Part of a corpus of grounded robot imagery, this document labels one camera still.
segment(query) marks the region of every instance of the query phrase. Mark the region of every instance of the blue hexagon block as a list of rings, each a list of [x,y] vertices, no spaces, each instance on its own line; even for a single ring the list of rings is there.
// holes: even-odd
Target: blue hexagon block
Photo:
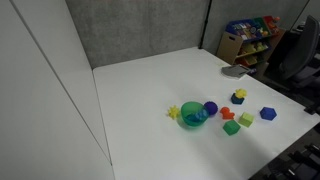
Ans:
[[[233,104],[242,104],[244,101],[244,98],[237,98],[236,94],[233,93],[232,97],[231,97],[231,102]]]
[[[260,115],[262,119],[272,121],[277,116],[277,113],[273,108],[264,107],[260,111]]]

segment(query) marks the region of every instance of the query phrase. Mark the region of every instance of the blue ball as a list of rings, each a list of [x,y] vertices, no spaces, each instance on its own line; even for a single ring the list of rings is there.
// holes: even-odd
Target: blue ball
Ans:
[[[204,104],[204,107],[207,109],[209,116],[213,116],[218,112],[218,106],[212,101],[208,101]]]

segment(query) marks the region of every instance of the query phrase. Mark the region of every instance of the black chair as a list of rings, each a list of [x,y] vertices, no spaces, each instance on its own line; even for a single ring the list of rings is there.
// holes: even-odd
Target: black chair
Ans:
[[[265,77],[272,80],[270,86],[276,86],[275,89],[282,88],[289,93],[300,93],[305,88],[311,90],[311,99],[315,103],[307,107],[306,111],[310,113],[314,113],[316,109],[320,112],[320,59],[315,57],[319,34],[319,22],[308,16],[296,45],[278,68],[267,70],[265,73]]]

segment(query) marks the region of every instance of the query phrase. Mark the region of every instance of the white partition panel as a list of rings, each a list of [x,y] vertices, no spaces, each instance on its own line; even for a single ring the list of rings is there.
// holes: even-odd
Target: white partition panel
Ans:
[[[95,83],[64,0],[12,0],[105,154],[109,151]]]
[[[9,0],[0,17],[0,179],[114,179]]]

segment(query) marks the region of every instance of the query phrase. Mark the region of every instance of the green block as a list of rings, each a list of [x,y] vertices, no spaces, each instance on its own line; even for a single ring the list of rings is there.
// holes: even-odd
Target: green block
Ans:
[[[254,116],[252,116],[249,113],[244,112],[242,114],[242,116],[240,117],[238,123],[243,126],[250,127],[250,125],[253,123],[253,119],[254,119]]]
[[[226,122],[223,126],[223,129],[226,131],[226,133],[231,136],[239,131],[241,126],[235,121],[235,120],[230,120]]]

